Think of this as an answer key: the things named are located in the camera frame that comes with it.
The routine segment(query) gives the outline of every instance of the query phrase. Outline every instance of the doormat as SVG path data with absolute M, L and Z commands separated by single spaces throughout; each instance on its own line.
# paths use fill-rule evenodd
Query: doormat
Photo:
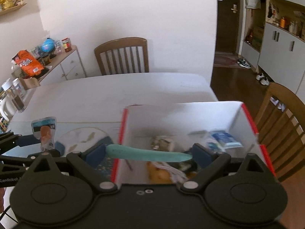
M 238 60 L 237 56 L 215 54 L 214 67 L 228 67 L 228 68 L 245 69 L 244 67 L 240 67 L 238 65 L 238 63 L 236 62 L 237 60 Z

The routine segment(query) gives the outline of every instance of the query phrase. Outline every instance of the blue package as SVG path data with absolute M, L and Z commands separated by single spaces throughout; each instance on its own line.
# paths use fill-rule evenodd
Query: blue package
M 212 131 L 210 134 L 225 148 L 238 148 L 242 147 L 240 142 L 237 142 L 234 137 L 226 131 Z

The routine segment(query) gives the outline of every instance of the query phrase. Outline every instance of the white cardboard box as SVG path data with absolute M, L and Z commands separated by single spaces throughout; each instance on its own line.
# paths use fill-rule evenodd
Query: white cardboard box
M 257 154 L 271 169 L 264 146 L 257 143 L 257 128 L 245 104 L 237 101 L 178 103 L 166 107 L 128 106 L 123 112 L 119 144 L 151 149 L 152 137 L 172 136 L 178 149 L 188 150 L 199 143 L 203 131 L 226 130 L 241 142 L 243 148 L 229 152 L 232 157 Z M 115 160 L 112 181 L 116 183 L 149 183 L 145 161 Z

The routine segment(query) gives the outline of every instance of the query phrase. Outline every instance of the dining table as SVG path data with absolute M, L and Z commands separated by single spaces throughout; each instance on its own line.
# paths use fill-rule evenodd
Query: dining table
M 54 140 L 80 127 L 95 127 L 117 142 L 122 112 L 130 105 L 213 102 L 217 98 L 204 77 L 188 73 L 132 73 L 88 77 L 40 86 L 31 90 L 26 109 L 16 113 L 9 129 L 32 134 L 31 122 L 44 117 L 57 119 Z M 40 152 L 40 144 L 15 147 L 4 155 L 27 157 Z M 4 207 L 9 205 L 8 188 Z M 14 222 L 4 217 L 6 228 Z

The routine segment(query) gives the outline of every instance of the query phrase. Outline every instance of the teal spatula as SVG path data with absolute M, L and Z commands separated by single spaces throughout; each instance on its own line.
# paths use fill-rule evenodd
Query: teal spatula
M 111 158 L 159 162 L 183 162 L 193 158 L 180 152 L 142 150 L 117 144 L 108 145 L 106 154 Z

